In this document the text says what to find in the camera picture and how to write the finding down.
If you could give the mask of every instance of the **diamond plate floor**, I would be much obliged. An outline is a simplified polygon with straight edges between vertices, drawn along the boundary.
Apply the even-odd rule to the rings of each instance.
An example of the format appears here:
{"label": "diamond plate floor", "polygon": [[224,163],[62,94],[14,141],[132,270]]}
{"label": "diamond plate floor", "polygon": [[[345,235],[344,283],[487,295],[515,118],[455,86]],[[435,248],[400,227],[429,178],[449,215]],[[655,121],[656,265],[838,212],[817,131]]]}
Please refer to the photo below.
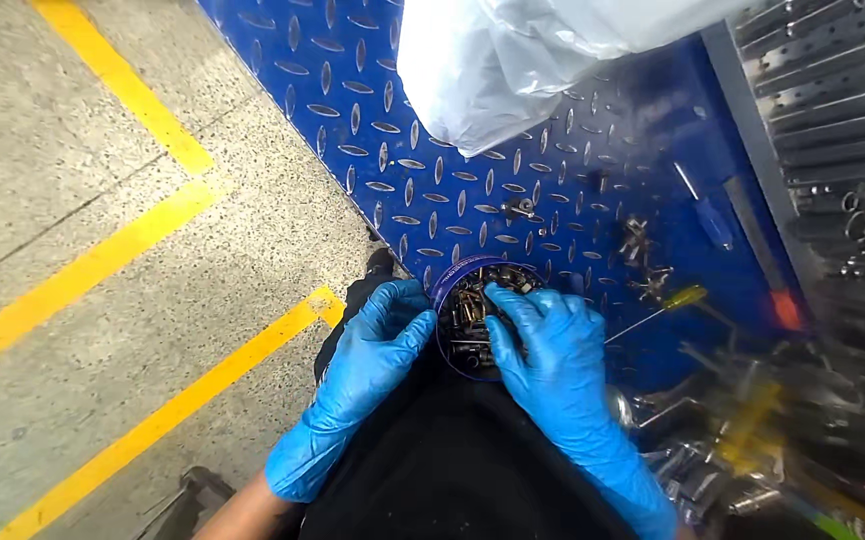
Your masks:
{"label": "diamond plate floor", "polygon": [[[693,283],[753,333],[771,336],[767,286],[721,184],[738,176],[761,221],[771,220],[735,125],[697,36],[607,64],[565,96],[545,122],[465,159],[419,124],[396,74],[397,0],[200,0],[277,105],[346,190],[364,218],[428,287],[452,262],[501,255],[539,269],[550,284],[583,294],[608,334],[655,309],[627,286],[641,280],[615,251],[620,220],[649,219],[651,264],[675,268],[672,288]],[[736,236],[717,251],[691,209],[673,160],[690,171]],[[608,181],[600,185],[603,171]],[[499,206],[536,203],[533,220],[508,221]],[[780,260],[775,229],[766,231]],[[788,268],[784,268],[791,283]],[[677,351],[725,340],[725,327],[687,308],[633,331],[608,349],[614,382],[668,387],[695,369]]]}

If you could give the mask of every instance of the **blue nitrile glove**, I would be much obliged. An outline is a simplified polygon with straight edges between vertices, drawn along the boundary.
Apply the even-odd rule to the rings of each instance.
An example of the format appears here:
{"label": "blue nitrile glove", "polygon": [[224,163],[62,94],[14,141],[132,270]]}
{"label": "blue nitrile glove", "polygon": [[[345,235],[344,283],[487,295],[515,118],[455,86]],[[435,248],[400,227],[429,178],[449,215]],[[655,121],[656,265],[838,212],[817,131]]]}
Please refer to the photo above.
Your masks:
{"label": "blue nitrile glove", "polygon": [[486,294],[528,350],[523,359],[498,317],[486,318],[502,382],[516,403],[640,538],[673,538],[675,508],[609,414],[602,317],[585,299],[549,289],[522,296],[489,283]]}
{"label": "blue nitrile glove", "polygon": [[311,503],[355,430],[405,379],[435,330],[418,281],[380,285],[336,345],[315,401],[272,449],[265,478],[277,496]]}

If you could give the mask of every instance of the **blue handle screwdriver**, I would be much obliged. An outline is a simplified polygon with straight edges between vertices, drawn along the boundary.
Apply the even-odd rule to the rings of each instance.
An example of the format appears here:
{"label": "blue handle screwdriver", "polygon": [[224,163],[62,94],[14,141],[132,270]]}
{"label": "blue handle screwdriver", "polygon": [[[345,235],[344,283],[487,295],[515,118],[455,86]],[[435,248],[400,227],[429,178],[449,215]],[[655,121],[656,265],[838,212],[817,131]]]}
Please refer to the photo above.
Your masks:
{"label": "blue handle screwdriver", "polygon": [[709,240],[713,242],[713,245],[716,248],[724,251],[731,250],[732,232],[729,231],[728,227],[726,227],[726,222],[722,219],[722,214],[713,208],[713,205],[709,202],[709,197],[703,197],[700,199],[699,196],[696,195],[695,189],[689,181],[689,177],[686,176],[686,171],[683,170],[682,166],[679,165],[678,162],[674,162],[672,166],[675,167],[676,172],[679,173],[679,177],[686,183],[686,188],[689,188],[692,198],[695,199],[695,203],[693,204],[695,215],[698,216],[699,225],[701,225],[703,231],[706,232],[706,236],[709,237]]}

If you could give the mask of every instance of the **plastic sheet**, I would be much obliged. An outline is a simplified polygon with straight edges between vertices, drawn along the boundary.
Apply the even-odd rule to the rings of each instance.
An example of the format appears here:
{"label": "plastic sheet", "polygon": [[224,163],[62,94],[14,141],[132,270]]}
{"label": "plastic sheet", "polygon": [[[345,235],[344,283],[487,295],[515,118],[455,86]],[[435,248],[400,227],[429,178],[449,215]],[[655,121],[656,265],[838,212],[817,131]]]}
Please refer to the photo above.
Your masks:
{"label": "plastic sheet", "polygon": [[469,158],[552,114],[600,61],[674,42],[749,0],[414,0],[398,71],[427,131]]}

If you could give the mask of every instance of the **yellow floor marking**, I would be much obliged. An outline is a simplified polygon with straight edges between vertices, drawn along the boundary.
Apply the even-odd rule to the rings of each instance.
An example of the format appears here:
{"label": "yellow floor marking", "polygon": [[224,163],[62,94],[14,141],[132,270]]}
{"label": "yellow floor marking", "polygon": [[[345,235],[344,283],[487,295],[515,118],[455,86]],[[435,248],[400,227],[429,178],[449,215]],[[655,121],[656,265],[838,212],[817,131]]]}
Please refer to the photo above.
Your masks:
{"label": "yellow floor marking", "polygon": [[[30,0],[96,76],[132,111],[179,164],[194,175],[214,166],[212,157],[169,112],[125,58],[102,38],[70,0]],[[78,300],[89,289],[185,225],[223,195],[217,184],[191,181],[58,273],[0,311],[0,352]]]}
{"label": "yellow floor marking", "polygon": [[214,165],[211,155],[115,52],[86,14],[71,0],[30,0],[83,62],[133,112],[162,146],[191,174]]}
{"label": "yellow floor marking", "polygon": [[26,540],[45,529],[316,319],[322,317],[334,327],[339,322],[334,318],[335,313],[341,314],[342,307],[342,300],[336,298],[327,286],[313,291],[305,300],[19,514],[0,530],[0,540]]}
{"label": "yellow floor marking", "polygon": [[216,182],[192,180],[18,297],[0,310],[0,352],[188,223],[222,195],[222,187]]}

